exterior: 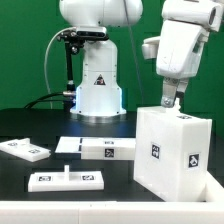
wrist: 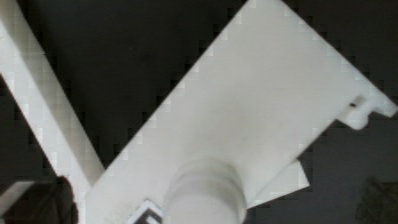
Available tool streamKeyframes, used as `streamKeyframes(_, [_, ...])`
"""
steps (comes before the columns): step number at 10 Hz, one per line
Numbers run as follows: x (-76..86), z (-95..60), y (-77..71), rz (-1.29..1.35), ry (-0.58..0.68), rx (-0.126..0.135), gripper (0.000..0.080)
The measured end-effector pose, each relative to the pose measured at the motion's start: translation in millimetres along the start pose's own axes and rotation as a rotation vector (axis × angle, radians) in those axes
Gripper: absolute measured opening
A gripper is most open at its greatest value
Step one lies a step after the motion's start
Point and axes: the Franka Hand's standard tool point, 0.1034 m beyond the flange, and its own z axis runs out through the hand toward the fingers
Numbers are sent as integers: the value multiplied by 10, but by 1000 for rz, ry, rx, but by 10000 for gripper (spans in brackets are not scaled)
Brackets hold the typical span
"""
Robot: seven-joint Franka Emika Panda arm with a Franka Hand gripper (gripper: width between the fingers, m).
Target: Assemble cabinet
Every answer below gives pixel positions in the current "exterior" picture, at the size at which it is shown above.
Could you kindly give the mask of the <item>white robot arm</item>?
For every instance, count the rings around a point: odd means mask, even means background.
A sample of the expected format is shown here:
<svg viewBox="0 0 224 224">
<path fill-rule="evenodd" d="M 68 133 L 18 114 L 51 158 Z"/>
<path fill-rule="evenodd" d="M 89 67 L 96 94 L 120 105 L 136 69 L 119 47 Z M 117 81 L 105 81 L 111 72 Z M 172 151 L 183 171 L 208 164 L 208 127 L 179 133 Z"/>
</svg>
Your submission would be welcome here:
<svg viewBox="0 0 224 224">
<path fill-rule="evenodd" d="M 71 112 L 88 118 L 124 115 L 117 47 L 107 28 L 137 23 L 142 0 L 59 0 L 59 9 L 71 25 L 65 32 L 66 52 L 84 50 L 82 82 Z M 171 108 L 184 96 L 189 79 L 197 74 L 204 44 L 219 30 L 223 16 L 224 0 L 165 0 L 160 35 L 142 45 L 143 56 L 156 60 L 156 72 L 163 77 L 162 106 Z"/>
</svg>

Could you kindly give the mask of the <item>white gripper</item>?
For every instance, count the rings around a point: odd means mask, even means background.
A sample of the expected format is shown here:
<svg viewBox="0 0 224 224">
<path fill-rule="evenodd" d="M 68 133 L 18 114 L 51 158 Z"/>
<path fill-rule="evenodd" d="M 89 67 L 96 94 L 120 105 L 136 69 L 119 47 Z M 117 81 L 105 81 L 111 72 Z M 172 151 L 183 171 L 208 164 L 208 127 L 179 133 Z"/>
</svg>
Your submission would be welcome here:
<svg viewBox="0 0 224 224">
<path fill-rule="evenodd" d="M 208 32 L 200 25 L 165 20 L 157 37 L 142 44 L 145 59 L 156 59 L 156 72 L 164 76 L 161 105 L 174 106 L 175 98 L 183 99 L 188 79 L 197 74 Z"/>
</svg>

